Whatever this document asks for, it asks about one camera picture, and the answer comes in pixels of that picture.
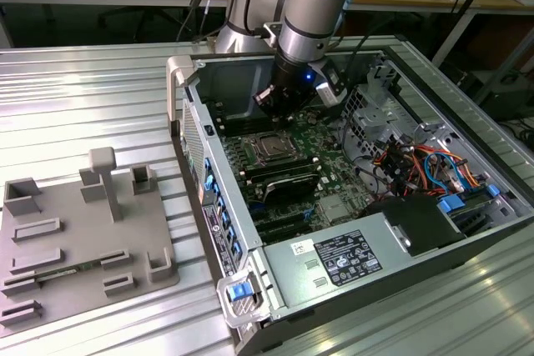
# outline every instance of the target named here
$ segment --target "power supply label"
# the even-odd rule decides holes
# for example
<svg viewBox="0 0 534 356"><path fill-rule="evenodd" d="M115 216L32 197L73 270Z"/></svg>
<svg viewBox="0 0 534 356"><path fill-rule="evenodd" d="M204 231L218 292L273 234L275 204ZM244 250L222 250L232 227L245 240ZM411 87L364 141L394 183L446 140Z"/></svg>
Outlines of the power supply label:
<svg viewBox="0 0 534 356"><path fill-rule="evenodd" d="M382 270L360 230L345 233L315 244L330 281L340 287L346 283Z"/></svg>

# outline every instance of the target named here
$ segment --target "blue release tab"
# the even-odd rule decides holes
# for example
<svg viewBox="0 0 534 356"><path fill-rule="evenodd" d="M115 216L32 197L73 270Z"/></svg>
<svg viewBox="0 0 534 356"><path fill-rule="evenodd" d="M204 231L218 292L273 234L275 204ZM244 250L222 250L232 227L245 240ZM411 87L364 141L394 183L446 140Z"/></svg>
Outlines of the blue release tab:
<svg viewBox="0 0 534 356"><path fill-rule="evenodd" d="M489 192L493 198L501 194L501 190L492 183L487 186L487 192Z"/></svg>
<svg viewBox="0 0 534 356"><path fill-rule="evenodd" d="M457 208L463 208L466 204L460 199L458 195L449 195L441 199L437 204L445 213L450 213Z"/></svg>
<svg viewBox="0 0 534 356"><path fill-rule="evenodd" d="M228 295L230 296L230 301L235 302L254 295L254 291L250 283L238 283L228 289Z"/></svg>
<svg viewBox="0 0 534 356"><path fill-rule="evenodd" d="M206 191L209 191L210 189L212 189L214 187L214 176L212 174L210 174L207 178L206 178L206 182L204 183L204 189Z"/></svg>
<svg viewBox="0 0 534 356"><path fill-rule="evenodd" d="M230 224L230 216L226 211L223 212L223 226L224 228L228 227L228 224Z"/></svg>
<svg viewBox="0 0 534 356"><path fill-rule="evenodd" d="M237 242L234 242L234 253L235 254L241 254L241 247L239 246L239 244Z"/></svg>

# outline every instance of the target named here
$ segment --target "cpu socket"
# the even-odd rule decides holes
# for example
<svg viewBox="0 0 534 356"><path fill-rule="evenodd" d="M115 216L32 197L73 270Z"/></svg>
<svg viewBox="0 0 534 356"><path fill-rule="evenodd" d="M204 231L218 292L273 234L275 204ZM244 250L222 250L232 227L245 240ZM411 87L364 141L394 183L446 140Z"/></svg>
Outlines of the cpu socket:
<svg viewBox="0 0 534 356"><path fill-rule="evenodd" d="M284 134L268 133L253 139L252 146L261 162L292 158L297 153L291 139Z"/></svg>

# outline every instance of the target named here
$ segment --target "circuit board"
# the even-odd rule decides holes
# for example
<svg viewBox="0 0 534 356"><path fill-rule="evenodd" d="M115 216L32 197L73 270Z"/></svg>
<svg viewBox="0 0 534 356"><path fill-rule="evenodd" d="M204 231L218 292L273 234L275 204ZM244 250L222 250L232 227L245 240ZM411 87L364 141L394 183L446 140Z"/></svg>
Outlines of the circuit board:
<svg viewBox="0 0 534 356"><path fill-rule="evenodd" d="M372 201L365 184L341 150L334 136L335 128L318 118L313 109L303 110L292 124L279 131L247 133L225 138L221 135L233 173L260 236L265 242L285 240L346 223L357 218ZM280 168L290 163L312 160L300 176L314 176L314 187L292 199L266 203L259 184L244 179L247 171Z"/></svg>

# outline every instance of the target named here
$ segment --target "barcode sticker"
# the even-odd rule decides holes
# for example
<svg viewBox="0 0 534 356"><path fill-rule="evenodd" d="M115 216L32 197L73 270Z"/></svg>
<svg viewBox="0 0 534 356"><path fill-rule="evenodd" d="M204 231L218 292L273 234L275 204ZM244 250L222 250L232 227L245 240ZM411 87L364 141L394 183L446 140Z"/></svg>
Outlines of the barcode sticker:
<svg viewBox="0 0 534 356"><path fill-rule="evenodd" d="M315 250L314 241L312 239L306 239L304 241L292 243L291 248L293 249L295 256Z"/></svg>

